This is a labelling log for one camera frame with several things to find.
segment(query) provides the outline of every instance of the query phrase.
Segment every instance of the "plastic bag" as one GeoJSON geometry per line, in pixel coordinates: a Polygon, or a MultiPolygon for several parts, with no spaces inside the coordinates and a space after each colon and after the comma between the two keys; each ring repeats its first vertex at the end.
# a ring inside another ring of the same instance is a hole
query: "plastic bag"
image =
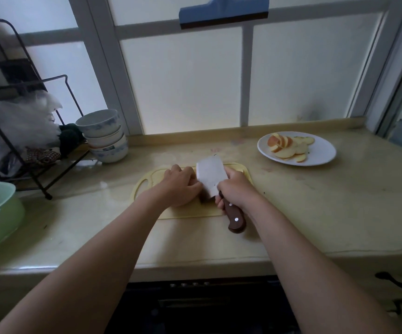
{"type": "MultiPolygon", "coordinates": [[[[60,102],[44,90],[11,101],[0,101],[0,128],[20,154],[26,147],[59,146],[60,129],[53,122],[52,112],[61,107],[60,102]]],[[[11,162],[4,161],[9,153],[9,147],[0,136],[0,175],[3,177],[14,176],[21,167],[13,157],[11,162]]]]}

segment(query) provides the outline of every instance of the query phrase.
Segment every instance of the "person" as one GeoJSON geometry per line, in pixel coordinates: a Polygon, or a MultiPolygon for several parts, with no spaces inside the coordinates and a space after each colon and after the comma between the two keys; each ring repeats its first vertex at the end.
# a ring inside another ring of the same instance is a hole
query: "person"
{"type": "MultiPolygon", "coordinates": [[[[225,168],[224,197],[250,217],[302,333],[399,333],[381,306],[315,248],[239,171],[225,168]]],[[[173,165],[116,219],[32,289],[0,334],[103,333],[159,215],[202,190],[191,167],[173,165]]],[[[215,200],[224,209],[223,200],[215,200]]]]}

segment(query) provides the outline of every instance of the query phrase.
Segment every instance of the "cleaver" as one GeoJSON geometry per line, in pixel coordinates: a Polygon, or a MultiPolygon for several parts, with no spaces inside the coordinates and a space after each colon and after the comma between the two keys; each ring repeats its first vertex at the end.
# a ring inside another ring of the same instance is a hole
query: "cleaver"
{"type": "Polygon", "coordinates": [[[242,209],[224,198],[216,187],[219,182],[228,179],[221,158],[215,155],[196,163],[196,178],[204,185],[204,190],[199,197],[201,202],[219,195],[224,200],[225,212],[230,221],[229,230],[233,233],[243,232],[246,228],[246,220],[242,209]]]}

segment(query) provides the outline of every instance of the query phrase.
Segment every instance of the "left arm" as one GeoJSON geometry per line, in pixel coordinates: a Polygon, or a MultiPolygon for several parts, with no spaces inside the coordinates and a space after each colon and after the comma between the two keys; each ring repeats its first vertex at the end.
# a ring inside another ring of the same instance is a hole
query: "left arm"
{"type": "Polygon", "coordinates": [[[178,165],[29,292],[0,322],[0,334],[103,333],[160,214],[202,189],[178,165]]]}

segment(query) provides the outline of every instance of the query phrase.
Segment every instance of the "stack of bowls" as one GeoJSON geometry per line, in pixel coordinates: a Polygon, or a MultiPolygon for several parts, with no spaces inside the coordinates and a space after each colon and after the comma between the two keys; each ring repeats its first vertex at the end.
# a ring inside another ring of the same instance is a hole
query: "stack of bowls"
{"type": "Polygon", "coordinates": [[[128,141],[116,110],[89,113],[80,117],[76,125],[87,140],[90,151],[99,161],[113,163],[127,155],[128,141]]]}

